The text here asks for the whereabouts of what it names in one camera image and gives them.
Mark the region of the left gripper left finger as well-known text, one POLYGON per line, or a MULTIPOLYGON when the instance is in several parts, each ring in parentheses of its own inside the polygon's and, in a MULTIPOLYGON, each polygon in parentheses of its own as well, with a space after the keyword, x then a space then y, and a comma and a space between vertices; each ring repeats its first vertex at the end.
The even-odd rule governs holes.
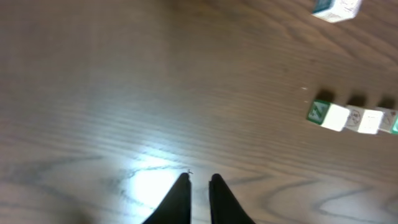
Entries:
POLYGON ((191 224, 191 220, 192 183, 190 175, 184 172, 143 224, 191 224))

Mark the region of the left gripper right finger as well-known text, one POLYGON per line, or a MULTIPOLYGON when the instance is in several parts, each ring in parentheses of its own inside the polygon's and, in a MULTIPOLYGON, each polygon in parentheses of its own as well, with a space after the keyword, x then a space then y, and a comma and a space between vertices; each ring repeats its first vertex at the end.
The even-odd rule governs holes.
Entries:
POLYGON ((255 224, 220 174, 209 181, 209 201, 212 224, 255 224))

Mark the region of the plain white wooden block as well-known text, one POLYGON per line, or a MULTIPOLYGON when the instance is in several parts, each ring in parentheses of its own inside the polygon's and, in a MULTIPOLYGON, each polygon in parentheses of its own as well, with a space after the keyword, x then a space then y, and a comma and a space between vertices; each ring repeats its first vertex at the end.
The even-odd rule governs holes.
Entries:
POLYGON ((307 120, 323 128, 340 132, 344 129, 350 110, 334 103, 314 100, 307 113, 307 120))

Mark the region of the blue edged picture block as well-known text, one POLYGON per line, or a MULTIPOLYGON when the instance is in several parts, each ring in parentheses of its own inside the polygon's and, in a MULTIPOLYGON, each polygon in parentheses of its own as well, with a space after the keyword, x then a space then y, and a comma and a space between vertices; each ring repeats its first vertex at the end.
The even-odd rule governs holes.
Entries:
POLYGON ((383 111, 347 105, 349 116, 345 128, 361 134, 377 134, 384 116, 383 111))

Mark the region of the green letter J block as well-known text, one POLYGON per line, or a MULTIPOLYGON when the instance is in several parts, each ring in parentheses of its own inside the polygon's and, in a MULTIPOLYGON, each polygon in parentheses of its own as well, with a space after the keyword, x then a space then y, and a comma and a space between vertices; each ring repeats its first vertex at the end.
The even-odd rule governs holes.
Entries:
POLYGON ((377 110, 383 112, 379 130, 389 134, 397 134, 397 110, 381 107, 377 107, 377 110))

